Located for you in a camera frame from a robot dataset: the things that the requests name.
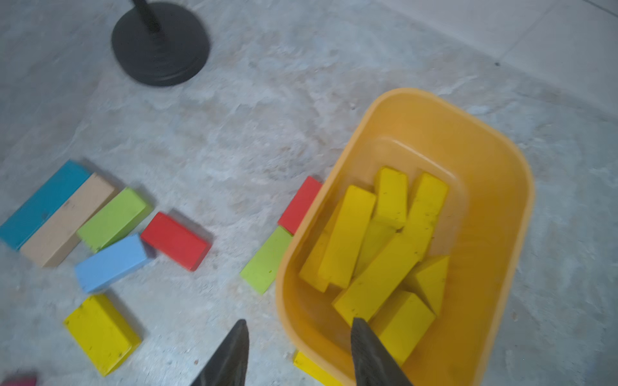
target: block pile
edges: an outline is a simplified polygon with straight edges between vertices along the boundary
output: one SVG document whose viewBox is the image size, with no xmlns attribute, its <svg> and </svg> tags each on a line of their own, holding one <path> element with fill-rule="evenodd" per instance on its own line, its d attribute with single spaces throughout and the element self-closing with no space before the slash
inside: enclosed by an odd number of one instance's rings
<svg viewBox="0 0 618 386">
<path fill-rule="evenodd" d="M 441 312 L 449 257 L 425 255 L 448 187 L 422 173 L 408 208 L 407 176 L 383 167 L 374 191 L 347 188 L 298 274 L 340 288 L 334 309 L 366 320 L 401 365 Z"/>
<path fill-rule="evenodd" d="M 141 343 L 102 293 L 148 264 L 153 249 L 195 271 L 211 244 L 172 217 L 155 215 L 141 235 L 129 236 L 153 211 L 133 189 L 122 191 L 68 161 L 0 226 L 0 239 L 40 267 L 56 267 L 83 241 L 94 255 L 75 266 L 92 294 L 64 321 L 101 375 L 117 369 Z"/>
</svg>

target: black round base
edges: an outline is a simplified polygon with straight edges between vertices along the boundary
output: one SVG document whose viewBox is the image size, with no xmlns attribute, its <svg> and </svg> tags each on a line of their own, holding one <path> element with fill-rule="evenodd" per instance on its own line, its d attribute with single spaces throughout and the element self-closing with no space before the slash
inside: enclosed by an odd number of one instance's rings
<svg viewBox="0 0 618 386">
<path fill-rule="evenodd" d="M 112 32 L 112 48 L 122 69 L 150 86 L 173 86 L 194 77 L 206 64 L 210 42 L 189 10 L 153 2 L 161 32 L 148 32 L 136 8 L 124 14 Z"/>
</svg>

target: yellow triangular block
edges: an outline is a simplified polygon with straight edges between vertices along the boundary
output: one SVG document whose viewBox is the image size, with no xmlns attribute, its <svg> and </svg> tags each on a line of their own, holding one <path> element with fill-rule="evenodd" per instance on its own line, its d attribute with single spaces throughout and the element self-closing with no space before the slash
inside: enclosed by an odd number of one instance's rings
<svg viewBox="0 0 618 386">
<path fill-rule="evenodd" d="M 440 315 L 448 270 L 448 256 L 429 258 L 410 271 L 404 279 L 404 286 L 416 293 L 436 315 Z"/>
<path fill-rule="evenodd" d="M 306 372 L 324 386 L 342 386 L 341 382 L 336 380 L 331 374 L 328 374 L 326 371 L 322 370 L 321 367 L 307 358 L 300 351 L 297 351 L 294 356 L 294 366 Z"/>
</svg>

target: gray floor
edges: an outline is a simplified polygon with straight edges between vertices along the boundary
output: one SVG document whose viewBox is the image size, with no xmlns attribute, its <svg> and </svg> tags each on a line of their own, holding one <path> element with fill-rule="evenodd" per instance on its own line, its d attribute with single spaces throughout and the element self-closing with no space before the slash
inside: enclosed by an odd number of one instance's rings
<svg viewBox="0 0 618 386">
<path fill-rule="evenodd" d="M 380 0 L 618 115 L 618 0 Z"/>
<path fill-rule="evenodd" d="M 127 1 L 0 2 L 0 221 L 74 158 L 215 236 L 195 273 L 161 257 L 112 286 L 144 341 L 105 379 L 61 324 L 85 298 L 72 267 L 86 248 L 41 270 L 0 246 L 0 377 L 34 370 L 42 386 L 186 386 L 244 317 L 247 384 L 315 384 L 290 361 L 274 287 L 260 297 L 238 273 L 305 176 L 328 175 L 372 100 L 411 86 L 508 135 L 536 177 L 484 384 L 615 384 L 615 119 L 375 2 L 184 4 L 210 30 L 211 59 L 188 83 L 152 89 L 128 80 L 110 51 Z"/>
</svg>

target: blue block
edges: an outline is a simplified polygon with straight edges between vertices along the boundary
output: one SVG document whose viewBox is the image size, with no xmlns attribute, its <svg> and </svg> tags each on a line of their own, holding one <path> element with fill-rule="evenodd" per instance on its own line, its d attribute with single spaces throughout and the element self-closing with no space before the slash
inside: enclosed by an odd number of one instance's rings
<svg viewBox="0 0 618 386">
<path fill-rule="evenodd" d="M 90 177 L 90 172 L 73 161 L 43 184 L 0 226 L 0 238 L 18 251 L 28 239 L 54 214 Z"/>
<path fill-rule="evenodd" d="M 75 275 L 84 292 L 98 292 L 148 264 L 148 255 L 139 235 L 129 236 L 77 264 Z"/>
</svg>

